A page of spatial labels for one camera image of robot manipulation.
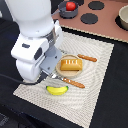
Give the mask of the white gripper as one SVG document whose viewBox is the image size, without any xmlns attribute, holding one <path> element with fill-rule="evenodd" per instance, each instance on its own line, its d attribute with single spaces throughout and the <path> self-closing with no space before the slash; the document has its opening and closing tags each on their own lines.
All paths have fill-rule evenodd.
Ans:
<svg viewBox="0 0 128 128">
<path fill-rule="evenodd" d="M 62 56 L 58 49 L 62 41 L 63 32 L 59 25 L 41 38 L 27 38 L 20 34 L 11 55 L 16 59 L 21 77 L 34 82 L 40 73 L 43 73 L 43 77 L 51 74 Z"/>
</svg>

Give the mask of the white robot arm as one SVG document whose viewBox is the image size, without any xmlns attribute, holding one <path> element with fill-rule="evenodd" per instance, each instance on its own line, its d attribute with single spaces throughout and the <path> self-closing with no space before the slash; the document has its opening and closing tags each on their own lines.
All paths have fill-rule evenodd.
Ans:
<svg viewBox="0 0 128 128">
<path fill-rule="evenodd" d="M 52 73 L 62 53 L 63 41 L 59 21 L 51 16 L 50 0 L 5 0 L 20 34 L 11 50 L 21 77 L 36 81 Z"/>
</svg>

